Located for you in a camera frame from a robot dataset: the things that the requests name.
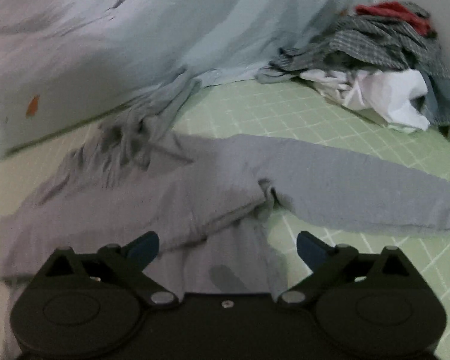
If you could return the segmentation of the blue denim garment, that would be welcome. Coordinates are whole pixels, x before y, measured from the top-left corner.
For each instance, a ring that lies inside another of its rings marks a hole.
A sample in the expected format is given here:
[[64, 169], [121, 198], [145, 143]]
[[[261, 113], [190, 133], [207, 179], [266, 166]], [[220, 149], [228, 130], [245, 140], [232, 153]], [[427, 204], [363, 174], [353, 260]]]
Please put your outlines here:
[[427, 94], [418, 102], [418, 110], [429, 123], [450, 141], [450, 79], [421, 72]]

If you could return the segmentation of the grey plaid shirt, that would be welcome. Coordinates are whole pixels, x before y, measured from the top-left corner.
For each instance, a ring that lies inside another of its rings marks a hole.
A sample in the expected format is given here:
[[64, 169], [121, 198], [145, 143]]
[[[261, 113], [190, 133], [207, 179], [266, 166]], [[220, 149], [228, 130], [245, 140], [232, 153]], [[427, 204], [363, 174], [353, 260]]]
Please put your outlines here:
[[341, 16], [302, 48], [279, 50], [257, 73], [261, 83], [290, 80], [306, 70], [351, 72], [420, 70], [450, 80], [435, 34], [419, 34], [404, 20]]

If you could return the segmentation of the green checked bed sheet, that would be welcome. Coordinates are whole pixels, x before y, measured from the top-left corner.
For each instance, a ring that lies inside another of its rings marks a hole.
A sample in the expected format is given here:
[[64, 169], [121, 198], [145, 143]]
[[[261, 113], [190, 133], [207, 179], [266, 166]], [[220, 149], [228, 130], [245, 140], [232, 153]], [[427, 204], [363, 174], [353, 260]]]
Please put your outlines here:
[[[95, 123], [21, 150], [0, 161], [0, 218], [14, 212], [40, 182], [55, 172], [70, 150], [96, 131]], [[354, 150], [413, 167], [450, 180], [450, 143], [434, 131], [405, 134], [380, 127], [320, 97], [303, 84], [287, 81], [260, 85], [249, 80], [205, 88], [191, 97], [175, 121], [175, 130], [206, 137], [237, 133], [292, 137], [326, 146]], [[408, 238], [341, 232], [317, 228], [286, 211], [275, 211], [269, 243], [287, 262], [289, 284], [309, 274], [294, 248], [301, 231], [328, 244], [345, 243], [367, 253], [386, 245], [400, 247], [441, 299], [447, 327], [437, 355], [450, 359], [450, 238]], [[0, 355], [4, 339], [7, 289], [0, 283]]]

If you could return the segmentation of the light green carrot-print quilt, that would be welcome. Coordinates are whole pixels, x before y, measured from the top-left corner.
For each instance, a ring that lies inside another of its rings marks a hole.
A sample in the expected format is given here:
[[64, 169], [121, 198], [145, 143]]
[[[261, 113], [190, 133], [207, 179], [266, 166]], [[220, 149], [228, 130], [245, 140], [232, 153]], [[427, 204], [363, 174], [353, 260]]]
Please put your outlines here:
[[176, 77], [252, 77], [372, 0], [0, 0], [0, 159]]

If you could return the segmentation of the white garment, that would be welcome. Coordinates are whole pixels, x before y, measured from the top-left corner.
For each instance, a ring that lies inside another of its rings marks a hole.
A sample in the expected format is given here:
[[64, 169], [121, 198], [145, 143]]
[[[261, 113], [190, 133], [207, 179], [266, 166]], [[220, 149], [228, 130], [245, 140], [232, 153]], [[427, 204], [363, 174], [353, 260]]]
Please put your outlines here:
[[404, 133], [425, 131], [430, 122], [412, 102], [428, 93], [420, 72], [307, 70], [300, 78], [322, 96], [374, 123]]

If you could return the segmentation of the grey zip hoodie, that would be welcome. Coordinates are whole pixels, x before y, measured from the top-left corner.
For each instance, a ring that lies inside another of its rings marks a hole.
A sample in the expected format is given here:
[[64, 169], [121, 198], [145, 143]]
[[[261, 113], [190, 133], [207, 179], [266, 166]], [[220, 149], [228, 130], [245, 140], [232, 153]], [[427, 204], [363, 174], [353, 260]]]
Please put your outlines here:
[[272, 136], [168, 129], [199, 88], [188, 74], [103, 122], [0, 221], [0, 280], [15, 302], [60, 246], [92, 253], [153, 231], [147, 275], [186, 293], [287, 288], [266, 222], [282, 206], [317, 227], [450, 236], [450, 182], [350, 150]]

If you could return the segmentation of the red garment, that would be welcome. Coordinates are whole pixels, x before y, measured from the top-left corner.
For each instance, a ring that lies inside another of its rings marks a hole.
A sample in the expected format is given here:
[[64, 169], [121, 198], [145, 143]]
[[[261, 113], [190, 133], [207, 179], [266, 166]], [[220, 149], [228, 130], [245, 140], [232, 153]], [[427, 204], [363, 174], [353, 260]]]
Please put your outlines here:
[[354, 10], [359, 16], [380, 16], [404, 21], [424, 37], [430, 37], [435, 33], [431, 24], [431, 14], [413, 2], [393, 1], [369, 6], [357, 5]]

